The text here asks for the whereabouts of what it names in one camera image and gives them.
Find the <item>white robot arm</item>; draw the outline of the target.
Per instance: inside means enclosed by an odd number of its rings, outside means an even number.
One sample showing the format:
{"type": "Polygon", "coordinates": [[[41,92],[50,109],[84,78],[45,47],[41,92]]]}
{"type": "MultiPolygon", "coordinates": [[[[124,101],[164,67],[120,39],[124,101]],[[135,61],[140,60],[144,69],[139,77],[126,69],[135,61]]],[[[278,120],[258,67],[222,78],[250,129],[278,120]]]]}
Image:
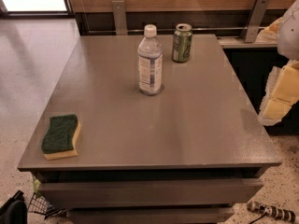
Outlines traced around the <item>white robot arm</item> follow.
{"type": "Polygon", "coordinates": [[[278,53],[289,61],[269,73],[258,119],[264,126],[281,122],[299,101],[299,0],[284,15],[262,31],[276,33],[278,53]]]}

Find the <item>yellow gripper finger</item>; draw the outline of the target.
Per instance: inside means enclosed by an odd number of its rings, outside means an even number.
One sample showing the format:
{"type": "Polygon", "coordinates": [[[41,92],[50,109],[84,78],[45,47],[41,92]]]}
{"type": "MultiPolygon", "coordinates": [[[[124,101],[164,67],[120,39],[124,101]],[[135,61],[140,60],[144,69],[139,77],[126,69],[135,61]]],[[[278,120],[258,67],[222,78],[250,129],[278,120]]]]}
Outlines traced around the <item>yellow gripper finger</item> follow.
{"type": "Polygon", "coordinates": [[[299,62],[289,60],[282,68],[274,66],[269,73],[258,120],[264,126],[274,126],[282,121],[298,101],[299,62]]]}
{"type": "Polygon", "coordinates": [[[257,35],[257,41],[276,41],[278,36],[278,27],[282,18],[273,21],[269,26],[261,30],[257,35]]]}

